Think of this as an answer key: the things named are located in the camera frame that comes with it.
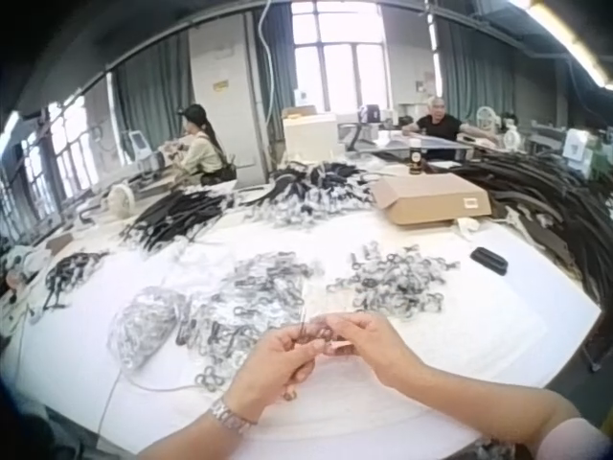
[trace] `metal watch band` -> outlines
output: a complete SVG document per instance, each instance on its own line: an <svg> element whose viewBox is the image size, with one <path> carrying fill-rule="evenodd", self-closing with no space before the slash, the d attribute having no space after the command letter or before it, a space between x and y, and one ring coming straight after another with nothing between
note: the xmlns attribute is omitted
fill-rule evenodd
<svg viewBox="0 0 613 460"><path fill-rule="evenodd" d="M238 434L244 433L252 426L251 423L232 412L221 398L213 403L209 413L223 426Z"/></svg>

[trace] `hand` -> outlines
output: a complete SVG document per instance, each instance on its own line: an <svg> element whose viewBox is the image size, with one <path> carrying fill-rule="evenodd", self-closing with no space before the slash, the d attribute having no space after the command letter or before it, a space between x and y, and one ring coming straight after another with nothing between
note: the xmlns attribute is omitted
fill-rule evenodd
<svg viewBox="0 0 613 460"><path fill-rule="evenodd" d="M407 373L414 375L426 368L423 361L406 346L394 326L380 314L336 313L323 319L335 334L352 343L352 346L338 350L328 347L326 354L362 357L386 386L399 389Z"/></svg>
<svg viewBox="0 0 613 460"><path fill-rule="evenodd" d="M260 339L223 397L226 405L255 424L263 410L290 385L302 383L313 372L315 357L326 342L296 343L306 333L301 325L271 331Z"/></svg>
<svg viewBox="0 0 613 460"><path fill-rule="evenodd" d="M490 136L488 136L488 139L494 143L494 146L498 147L498 136L496 136L495 134L490 134Z"/></svg>

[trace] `pile of metal clasps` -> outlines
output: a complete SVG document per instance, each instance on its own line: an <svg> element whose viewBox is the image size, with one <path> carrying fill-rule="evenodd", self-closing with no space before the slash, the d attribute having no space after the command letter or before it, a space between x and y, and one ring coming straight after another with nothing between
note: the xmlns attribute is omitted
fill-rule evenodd
<svg viewBox="0 0 613 460"><path fill-rule="evenodd" d="M458 268L443 258L424 258L417 245L383 256L373 241L363 246L363 259L352 254L353 275L337 279L327 290L352 288L353 307L410 318L417 311L441 311L444 297L432 289L445 283L444 273Z"/></svg>
<svg viewBox="0 0 613 460"><path fill-rule="evenodd" d="M260 254L239 262L218 293L193 295L176 343L210 359L196 383L224 389L262 334L299 322L304 281L318 271L293 252Z"/></svg>

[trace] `plastic bag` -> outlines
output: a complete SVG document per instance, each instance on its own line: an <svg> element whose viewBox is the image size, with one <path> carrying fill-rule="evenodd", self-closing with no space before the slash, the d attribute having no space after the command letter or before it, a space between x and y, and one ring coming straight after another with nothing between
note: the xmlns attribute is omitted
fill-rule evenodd
<svg viewBox="0 0 613 460"><path fill-rule="evenodd" d="M139 369L166 342L187 298L171 289L146 287L113 321L107 346L126 371Z"/></svg>

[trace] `window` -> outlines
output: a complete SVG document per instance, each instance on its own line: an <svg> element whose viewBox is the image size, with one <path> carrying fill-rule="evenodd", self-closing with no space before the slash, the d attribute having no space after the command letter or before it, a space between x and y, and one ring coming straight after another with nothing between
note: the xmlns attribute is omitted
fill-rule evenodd
<svg viewBox="0 0 613 460"><path fill-rule="evenodd" d="M42 157L36 132L30 134L26 140L21 141L21 149L23 149L26 178L32 191L34 208L38 213L38 218L44 219L57 209L42 169Z"/></svg>
<svg viewBox="0 0 613 460"><path fill-rule="evenodd" d="M11 242L17 242L25 233L25 226L15 204L15 198L5 171L0 169L0 233Z"/></svg>
<svg viewBox="0 0 613 460"><path fill-rule="evenodd" d="M64 104L52 103L49 106L57 167L68 198L98 182L84 104L85 99L79 96Z"/></svg>
<svg viewBox="0 0 613 460"><path fill-rule="evenodd" d="M388 106L383 20L366 2L292 3L298 88L319 111Z"/></svg>

